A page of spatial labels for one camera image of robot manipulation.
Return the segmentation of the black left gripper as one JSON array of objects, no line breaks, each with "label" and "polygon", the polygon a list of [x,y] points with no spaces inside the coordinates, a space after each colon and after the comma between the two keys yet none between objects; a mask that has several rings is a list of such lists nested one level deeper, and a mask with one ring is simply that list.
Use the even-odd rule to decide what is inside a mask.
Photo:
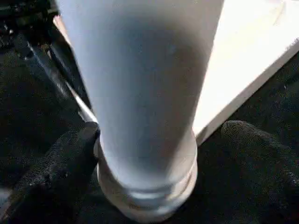
[{"label": "black left gripper", "polygon": [[11,50],[15,43],[27,44],[33,58],[44,71],[43,79],[55,93],[58,103],[76,113],[79,106],[59,69],[38,46],[50,43],[49,32],[58,8],[53,0],[2,0],[0,2],[0,53]]}]

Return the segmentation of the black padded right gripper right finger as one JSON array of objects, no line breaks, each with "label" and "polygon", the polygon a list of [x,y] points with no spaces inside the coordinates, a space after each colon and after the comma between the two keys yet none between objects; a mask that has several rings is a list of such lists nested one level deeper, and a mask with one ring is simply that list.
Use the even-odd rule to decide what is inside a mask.
[{"label": "black padded right gripper right finger", "polygon": [[291,148],[231,120],[201,150],[201,223],[298,223],[299,159]]}]

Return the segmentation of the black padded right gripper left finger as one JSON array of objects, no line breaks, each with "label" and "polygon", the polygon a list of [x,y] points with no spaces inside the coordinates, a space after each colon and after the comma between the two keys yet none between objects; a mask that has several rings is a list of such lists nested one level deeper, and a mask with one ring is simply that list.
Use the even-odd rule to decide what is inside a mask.
[{"label": "black padded right gripper left finger", "polygon": [[74,224],[97,164],[98,124],[63,134],[4,202],[6,224]]}]

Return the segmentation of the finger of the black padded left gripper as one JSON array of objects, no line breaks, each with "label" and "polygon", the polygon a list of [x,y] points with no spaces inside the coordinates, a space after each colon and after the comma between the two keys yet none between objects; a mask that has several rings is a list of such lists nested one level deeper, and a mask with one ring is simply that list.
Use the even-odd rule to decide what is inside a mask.
[{"label": "finger of the black padded left gripper", "polygon": [[52,42],[50,45],[50,55],[67,83],[81,97],[84,103],[88,107],[91,107],[85,91],[85,86],[69,45],[67,43]]}]

